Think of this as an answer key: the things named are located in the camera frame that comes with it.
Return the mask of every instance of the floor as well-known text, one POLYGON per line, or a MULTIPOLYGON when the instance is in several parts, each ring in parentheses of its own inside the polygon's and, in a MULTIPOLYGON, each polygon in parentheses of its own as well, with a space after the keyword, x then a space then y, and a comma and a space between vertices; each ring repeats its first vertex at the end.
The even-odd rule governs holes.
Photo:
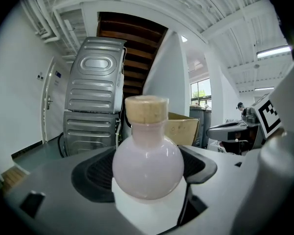
POLYGON ((2 177, 4 179, 2 185, 3 194, 6 194, 12 187, 22 181, 25 176, 26 174, 17 167, 12 167, 4 172, 2 174, 2 177))
POLYGON ((31 173, 34 169, 47 162, 61 159, 58 149, 58 138, 52 139, 31 151, 14 159, 14 163, 31 173))

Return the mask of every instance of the wooden staircase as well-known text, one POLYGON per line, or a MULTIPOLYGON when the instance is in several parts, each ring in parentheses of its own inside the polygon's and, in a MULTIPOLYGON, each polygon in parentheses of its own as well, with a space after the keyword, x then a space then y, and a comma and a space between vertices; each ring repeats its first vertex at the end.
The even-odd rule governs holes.
POLYGON ((97 36, 126 40, 124 98, 142 94, 147 75, 167 30, 147 19, 120 13, 100 13, 97 36))

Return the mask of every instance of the wall outlet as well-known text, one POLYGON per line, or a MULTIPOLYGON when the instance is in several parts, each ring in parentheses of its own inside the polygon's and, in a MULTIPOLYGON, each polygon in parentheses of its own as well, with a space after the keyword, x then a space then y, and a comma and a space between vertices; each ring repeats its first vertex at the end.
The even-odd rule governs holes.
POLYGON ((40 72, 40 73, 37 75, 37 79, 40 80, 40 81, 44 80, 44 77, 43 77, 43 73, 42 73, 42 72, 40 72))

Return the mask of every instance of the window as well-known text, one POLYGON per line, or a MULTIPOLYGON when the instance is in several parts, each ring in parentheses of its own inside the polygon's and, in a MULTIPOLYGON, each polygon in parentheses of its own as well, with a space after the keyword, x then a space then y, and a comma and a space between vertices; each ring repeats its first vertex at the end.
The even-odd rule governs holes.
POLYGON ((191 88, 192 88, 192 96, 191 96, 191 98, 197 98, 198 97, 198 83, 192 84, 191 88))
POLYGON ((193 100, 192 105, 199 105, 198 100, 193 100))
POLYGON ((210 79, 191 84, 191 99, 192 105, 212 106, 210 79))

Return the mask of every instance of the tree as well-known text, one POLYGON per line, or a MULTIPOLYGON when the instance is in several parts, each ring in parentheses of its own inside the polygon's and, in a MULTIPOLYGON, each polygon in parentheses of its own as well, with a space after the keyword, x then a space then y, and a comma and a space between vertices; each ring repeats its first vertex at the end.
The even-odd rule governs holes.
POLYGON ((199 92, 193 92, 192 98, 195 98, 195 97, 203 97, 203 96, 206 96, 205 91, 204 90, 199 90, 199 92))

